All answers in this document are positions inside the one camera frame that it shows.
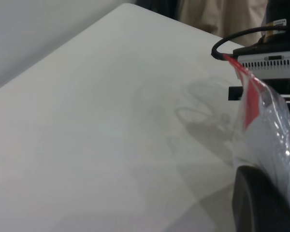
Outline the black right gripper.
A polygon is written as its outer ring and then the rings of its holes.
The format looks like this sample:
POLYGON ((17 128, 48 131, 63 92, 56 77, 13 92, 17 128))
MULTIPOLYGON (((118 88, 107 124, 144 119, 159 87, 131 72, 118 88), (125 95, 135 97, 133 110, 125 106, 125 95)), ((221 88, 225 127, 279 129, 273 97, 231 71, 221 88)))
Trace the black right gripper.
MULTIPOLYGON (((290 102, 290 79, 262 79, 262 81, 279 93, 287 102, 290 102)), ((238 101, 243 94, 243 87, 229 87, 228 100, 238 101)))

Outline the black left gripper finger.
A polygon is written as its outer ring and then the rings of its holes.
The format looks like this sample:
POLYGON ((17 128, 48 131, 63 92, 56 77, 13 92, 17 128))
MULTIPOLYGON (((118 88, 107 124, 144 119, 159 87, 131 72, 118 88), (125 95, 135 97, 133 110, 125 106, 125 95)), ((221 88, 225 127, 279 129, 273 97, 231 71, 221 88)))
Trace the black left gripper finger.
POLYGON ((290 232, 290 207, 258 168, 237 168, 232 212, 237 232, 290 232))

